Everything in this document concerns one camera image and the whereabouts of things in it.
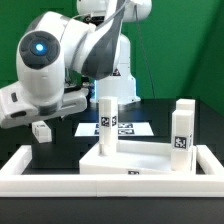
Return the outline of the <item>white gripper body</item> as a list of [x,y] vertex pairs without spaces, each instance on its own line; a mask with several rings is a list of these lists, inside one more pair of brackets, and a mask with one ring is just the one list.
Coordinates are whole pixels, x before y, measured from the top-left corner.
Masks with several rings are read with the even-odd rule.
[[50,115],[40,115],[36,106],[26,102],[21,95],[19,82],[0,89],[0,127],[12,128],[40,120],[48,120],[79,113],[87,108],[87,88],[69,89],[63,96],[62,107]]

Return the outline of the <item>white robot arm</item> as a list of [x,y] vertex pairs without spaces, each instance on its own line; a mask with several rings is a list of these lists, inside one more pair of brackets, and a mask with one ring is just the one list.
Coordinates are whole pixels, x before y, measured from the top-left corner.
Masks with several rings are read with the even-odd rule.
[[117,67],[124,22],[146,19],[151,0],[77,0],[82,16],[99,25],[46,12],[35,18],[16,52],[18,81],[0,89],[0,127],[79,113],[88,91],[65,91],[66,71],[101,80]]

